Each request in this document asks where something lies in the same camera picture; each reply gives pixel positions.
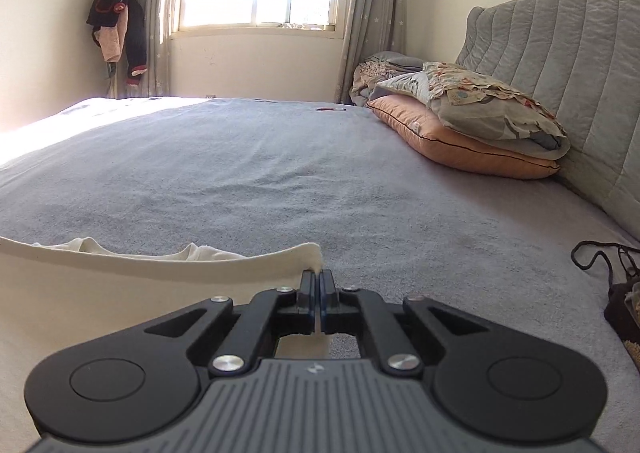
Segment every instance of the pillow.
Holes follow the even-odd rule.
[[[558,172],[552,160],[489,146],[443,126],[423,103],[408,96],[370,100],[369,108],[418,153],[462,171],[518,179],[545,178]]]
[[[422,65],[424,65],[423,59],[412,58],[398,52],[377,52],[376,54],[373,54],[369,59],[387,61],[388,63],[391,63],[392,65],[396,65],[398,67],[413,69],[414,72],[416,70],[420,70],[422,68]]]
[[[370,99],[388,94],[415,97],[444,126],[492,146],[551,160],[569,151],[564,129],[540,103],[459,65],[425,63],[421,72],[377,83]]]

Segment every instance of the bag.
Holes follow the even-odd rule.
[[[575,258],[576,253],[585,245],[599,247],[587,265]],[[616,247],[618,259],[625,270],[626,282],[613,283],[613,265],[603,249]],[[598,257],[602,257],[609,267],[609,303],[604,309],[604,318],[615,330],[626,351],[640,370],[640,269],[633,255],[640,255],[640,249],[622,243],[602,243],[584,240],[571,251],[571,260],[583,271],[590,269]]]

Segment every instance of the circular pad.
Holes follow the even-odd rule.
[[[136,393],[145,382],[145,371],[126,359],[98,359],[79,367],[69,382],[80,397],[106,403]]]
[[[510,357],[498,361],[489,368],[487,375],[489,383],[498,392],[521,401],[549,397],[562,384],[558,370],[530,357]]]

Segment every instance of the white cloth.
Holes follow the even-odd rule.
[[[315,243],[245,258],[191,243],[169,256],[116,255],[93,239],[49,247],[0,238],[0,452],[20,453],[38,434],[22,391],[44,357],[215,295],[236,304],[280,285],[297,288],[322,268]],[[323,336],[289,337],[279,356],[322,357]]]

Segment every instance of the gray textured base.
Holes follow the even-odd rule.
[[[367,359],[265,360],[216,381],[182,422],[137,443],[100,449],[45,439],[30,453],[598,453],[587,440],[516,447],[472,435],[445,417],[420,383],[379,373]]]

